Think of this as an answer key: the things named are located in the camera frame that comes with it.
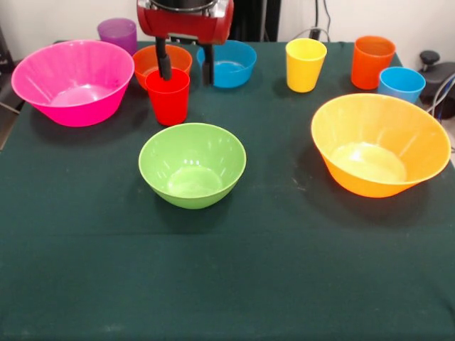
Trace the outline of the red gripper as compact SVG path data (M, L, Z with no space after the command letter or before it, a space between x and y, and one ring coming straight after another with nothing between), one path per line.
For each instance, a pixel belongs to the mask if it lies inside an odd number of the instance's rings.
M160 77L172 77L171 61L166 52L167 38L184 38L202 46L203 84L214 83L214 54L212 45L222 45L228 39L234 12L233 1L208 1L197 6L183 1L190 8L171 8L162 1L138 1L136 12L143 32L156 38L155 49Z

